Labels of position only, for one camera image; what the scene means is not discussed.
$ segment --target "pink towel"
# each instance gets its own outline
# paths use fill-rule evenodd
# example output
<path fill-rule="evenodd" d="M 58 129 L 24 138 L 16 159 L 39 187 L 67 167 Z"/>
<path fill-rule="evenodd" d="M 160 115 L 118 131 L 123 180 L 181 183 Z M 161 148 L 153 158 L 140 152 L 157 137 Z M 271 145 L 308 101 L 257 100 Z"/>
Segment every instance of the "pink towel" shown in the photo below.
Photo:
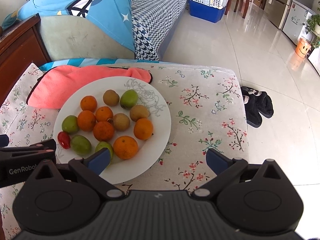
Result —
<path fill-rule="evenodd" d="M 140 68 L 112 68 L 104 66 L 74 67 L 62 65 L 55 67 L 38 79 L 31 90 L 27 104 L 39 108 L 62 108 L 74 92 L 83 86 L 106 77 L 132 77 L 150 83 L 151 74 Z"/>

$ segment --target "orange smiley bucket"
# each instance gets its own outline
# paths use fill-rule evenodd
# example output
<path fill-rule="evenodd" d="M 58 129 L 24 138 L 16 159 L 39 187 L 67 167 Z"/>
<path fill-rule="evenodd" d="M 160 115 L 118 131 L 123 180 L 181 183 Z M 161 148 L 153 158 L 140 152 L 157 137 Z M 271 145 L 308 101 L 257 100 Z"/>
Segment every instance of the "orange smiley bucket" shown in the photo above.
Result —
<path fill-rule="evenodd" d="M 299 55 L 299 57 L 304 58 L 310 48 L 311 45 L 304 38 L 301 37 L 295 52 Z"/>

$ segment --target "orange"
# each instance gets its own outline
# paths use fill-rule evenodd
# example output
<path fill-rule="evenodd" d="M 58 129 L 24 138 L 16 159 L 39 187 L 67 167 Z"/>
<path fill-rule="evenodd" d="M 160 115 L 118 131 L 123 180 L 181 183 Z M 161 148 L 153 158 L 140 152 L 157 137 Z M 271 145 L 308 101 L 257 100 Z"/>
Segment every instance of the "orange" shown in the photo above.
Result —
<path fill-rule="evenodd" d="M 84 110 L 78 115 L 77 122 L 82 131 L 90 132 L 96 124 L 96 117 L 91 111 Z"/>
<path fill-rule="evenodd" d="M 102 106 L 97 109 L 96 119 L 98 122 L 108 121 L 108 119 L 112 117 L 113 117 L 113 112 L 109 107 Z"/>
<path fill-rule="evenodd" d="M 99 141 L 108 141 L 115 134 L 115 128 L 107 121 L 98 122 L 93 128 L 93 136 Z"/>
<path fill-rule="evenodd" d="M 130 136 L 121 136 L 113 143 L 114 153 L 123 160 L 134 157 L 138 152 L 138 143 Z"/>
<path fill-rule="evenodd" d="M 81 109 L 84 110 L 89 110 L 93 112 L 96 110 L 98 106 L 97 100 L 94 98 L 94 96 L 85 96 L 84 98 L 81 99 L 80 102 L 80 107 Z"/>
<path fill-rule="evenodd" d="M 139 140 L 147 140 L 153 133 L 153 124 L 147 118 L 137 120 L 133 128 L 134 136 Z"/>

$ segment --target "red tomato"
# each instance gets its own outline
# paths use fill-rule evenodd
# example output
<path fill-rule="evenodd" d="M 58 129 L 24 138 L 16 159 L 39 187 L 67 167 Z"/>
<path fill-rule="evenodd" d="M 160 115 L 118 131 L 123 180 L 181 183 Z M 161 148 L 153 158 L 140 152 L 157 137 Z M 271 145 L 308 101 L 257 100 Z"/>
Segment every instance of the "red tomato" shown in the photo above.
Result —
<path fill-rule="evenodd" d="M 58 142 L 64 149 L 70 148 L 70 136 L 66 132 L 58 133 Z"/>

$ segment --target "tablecloth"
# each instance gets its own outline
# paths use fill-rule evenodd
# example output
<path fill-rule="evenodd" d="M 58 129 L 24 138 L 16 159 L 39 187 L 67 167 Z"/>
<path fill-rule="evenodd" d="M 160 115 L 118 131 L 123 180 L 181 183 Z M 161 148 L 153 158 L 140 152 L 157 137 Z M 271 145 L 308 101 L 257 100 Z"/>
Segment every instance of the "tablecloth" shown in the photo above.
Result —
<path fill-rule="evenodd" d="M 231 70 L 152 63 L 110 66 L 149 70 L 153 76 L 151 85 L 165 98 L 172 120 L 169 141 L 158 161 L 142 175 L 116 185 L 125 193 L 132 189 L 192 192 L 215 177 L 205 163 L 209 148 L 229 158 L 239 156 L 250 161 L 243 99 Z M 30 145 L 53 136 L 59 110 L 26 105 L 29 92 L 42 75 L 31 64 L 0 108 L 0 133 L 9 136 L 10 147 Z M 152 91 L 139 94 L 142 102 L 155 100 Z M 154 108 L 151 113 L 157 111 L 160 109 Z M 22 186 L 20 183 L 0 189 L 0 211 L 8 239 L 20 231 L 12 214 L 12 202 Z"/>

